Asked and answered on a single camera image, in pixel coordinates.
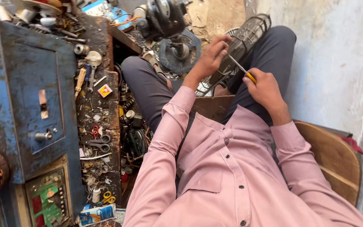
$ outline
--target man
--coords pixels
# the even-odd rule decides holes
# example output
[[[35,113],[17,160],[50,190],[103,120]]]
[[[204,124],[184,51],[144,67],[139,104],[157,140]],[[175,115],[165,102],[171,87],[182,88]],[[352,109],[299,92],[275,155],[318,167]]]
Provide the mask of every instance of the man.
[[[215,38],[175,95],[157,65],[124,60],[123,77],[154,131],[124,226],[363,226],[363,216],[332,191],[283,101],[296,41],[289,28],[271,28],[245,60],[256,84],[243,74],[229,81],[236,96],[221,123],[189,113],[230,40]]]

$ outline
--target yellow screwdriver handle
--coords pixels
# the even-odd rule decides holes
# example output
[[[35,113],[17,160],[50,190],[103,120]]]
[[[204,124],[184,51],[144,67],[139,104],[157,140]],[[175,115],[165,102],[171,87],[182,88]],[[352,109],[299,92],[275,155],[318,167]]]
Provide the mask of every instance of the yellow screwdriver handle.
[[[253,83],[257,83],[257,80],[250,73],[246,73],[246,76],[249,77],[253,81]]]

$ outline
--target wrench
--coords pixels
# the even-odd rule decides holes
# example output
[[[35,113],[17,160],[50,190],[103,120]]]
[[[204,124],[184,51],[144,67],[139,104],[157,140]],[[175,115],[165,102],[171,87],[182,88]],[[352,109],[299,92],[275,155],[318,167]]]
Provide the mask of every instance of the wrench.
[[[93,93],[93,83],[95,81],[96,68],[97,68],[97,66],[92,66],[92,72],[90,73],[90,76],[89,76],[89,87],[87,90],[91,93]]]

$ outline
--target screwdriver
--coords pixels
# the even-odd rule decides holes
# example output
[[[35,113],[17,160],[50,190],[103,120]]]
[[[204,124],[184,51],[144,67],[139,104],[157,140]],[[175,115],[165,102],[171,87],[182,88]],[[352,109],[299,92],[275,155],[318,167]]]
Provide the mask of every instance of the screwdriver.
[[[253,83],[257,83],[257,80],[250,74],[250,73],[248,73],[232,56],[230,56],[229,54],[228,54],[228,57],[230,58],[230,59],[232,59],[232,61],[242,70],[242,71],[244,71],[245,72],[245,74],[246,74],[246,76],[247,77],[249,77],[252,81],[253,81]]]

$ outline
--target red wire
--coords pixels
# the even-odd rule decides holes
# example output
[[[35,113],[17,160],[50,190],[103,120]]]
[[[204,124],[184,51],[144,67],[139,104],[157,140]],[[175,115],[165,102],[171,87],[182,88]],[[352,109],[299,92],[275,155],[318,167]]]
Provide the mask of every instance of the red wire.
[[[98,136],[99,136],[99,128],[98,128],[97,125],[93,126],[92,134],[93,134],[93,137],[95,137],[95,139],[98,138]]]

